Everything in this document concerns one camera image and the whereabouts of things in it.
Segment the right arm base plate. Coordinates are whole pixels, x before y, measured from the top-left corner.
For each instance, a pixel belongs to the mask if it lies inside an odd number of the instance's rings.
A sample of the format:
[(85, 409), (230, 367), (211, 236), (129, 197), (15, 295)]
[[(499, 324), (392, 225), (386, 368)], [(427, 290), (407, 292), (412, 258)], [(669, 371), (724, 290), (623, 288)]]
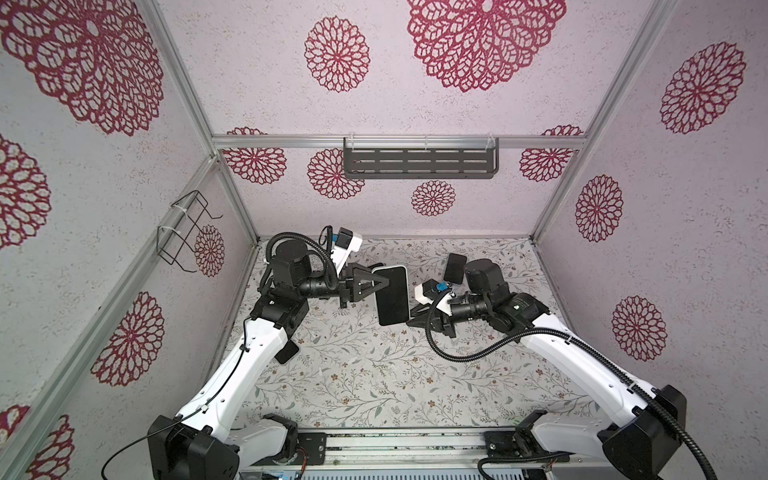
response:
[(570, 460), (571, 453), (545, 450), (528, 431), (491, 430), (483, 433), (491, 463), (536, 463)]

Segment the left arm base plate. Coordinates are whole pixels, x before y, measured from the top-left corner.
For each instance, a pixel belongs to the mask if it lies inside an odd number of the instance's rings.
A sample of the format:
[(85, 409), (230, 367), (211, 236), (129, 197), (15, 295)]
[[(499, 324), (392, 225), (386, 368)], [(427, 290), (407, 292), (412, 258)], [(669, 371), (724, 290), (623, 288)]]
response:
[(325, 463), (328, 435), (299, 433), (290, 453), (279, 453), (259, 462), (262, 466), (319, 466)]

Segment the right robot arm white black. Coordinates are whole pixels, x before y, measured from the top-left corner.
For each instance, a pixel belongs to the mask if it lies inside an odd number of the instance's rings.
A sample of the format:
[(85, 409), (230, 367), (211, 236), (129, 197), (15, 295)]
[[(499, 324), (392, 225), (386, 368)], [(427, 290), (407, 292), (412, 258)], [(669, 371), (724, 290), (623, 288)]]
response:
[[(470, 363), (511, 343), (551, 362), (601, 409), (602, 420), (559, 420), (536, 410), (512, 431), (486, 438), (491, 462), (545, 462), (573, 455), (609, 462), (628, 479), (656, 479), (683, 445), (687, 400), (672, 386), (661, 389), (638, 379), (574, 334), (537, 298), (514, 293), (500, 267), (489, 259), (466, 264), (467, 293), (458, 296), (449, 280), (430, 279), (414, 289), (418, 307), (410, 325), (426, 332), (441, 358)], [(435, 333), (454, 336), (459, 322), (482, 320), (503, 339), (471, 355), (450, 354)]]

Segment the light blue phone case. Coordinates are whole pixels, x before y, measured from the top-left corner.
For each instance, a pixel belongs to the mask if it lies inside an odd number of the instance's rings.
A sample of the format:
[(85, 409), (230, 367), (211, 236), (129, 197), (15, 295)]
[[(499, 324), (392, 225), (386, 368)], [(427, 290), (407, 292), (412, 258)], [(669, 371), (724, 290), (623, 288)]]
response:
[(285, 365), (300, 352), (299, 346), (291, 339), (276, 353), (274, 359), (280, 364)]

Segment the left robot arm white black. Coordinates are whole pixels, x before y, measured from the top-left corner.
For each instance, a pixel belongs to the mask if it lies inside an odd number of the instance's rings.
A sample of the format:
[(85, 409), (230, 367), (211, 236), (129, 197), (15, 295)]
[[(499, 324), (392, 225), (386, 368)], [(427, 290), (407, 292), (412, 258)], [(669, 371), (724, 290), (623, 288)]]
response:
[(243, 322), (239, 343), (175, 417), (158, 416), (147, 433), (156, 479), (234, 479), (265, 459), (290, 461), (300, 453), (295, 422), (270, 414), (237, 430), (236, 417), (271, 361), (299, 351), (292, 336), (311, 299), (338, 298), (342, 307), (378, 292), (388, 280), (348, 261), (362, 245), (345, 228), (324, 243), (294, 232), (274, 235), (265, 248), (260, 297)]

